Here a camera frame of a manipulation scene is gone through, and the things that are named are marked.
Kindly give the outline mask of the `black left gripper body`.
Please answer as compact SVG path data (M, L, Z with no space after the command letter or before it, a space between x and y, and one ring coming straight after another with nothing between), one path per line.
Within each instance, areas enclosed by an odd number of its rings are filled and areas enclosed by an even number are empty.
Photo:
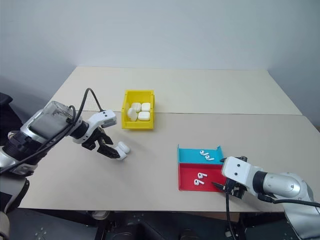
M104 145L100 141L101 135L107 135L107 134L105 130L99 126L92 132L91 136L81 144L81 146L91 151L96 147L96 142L98 142L99 145Z

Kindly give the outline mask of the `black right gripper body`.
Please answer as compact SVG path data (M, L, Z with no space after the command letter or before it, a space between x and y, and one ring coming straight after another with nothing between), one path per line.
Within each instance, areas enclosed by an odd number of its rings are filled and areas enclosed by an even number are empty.
M233 196L240 200L243 199L245 192L247 191L247 188L245 186L243 186L242 184L230 178L226 179L221 189L225 193L227 198L229 198L230 196Z

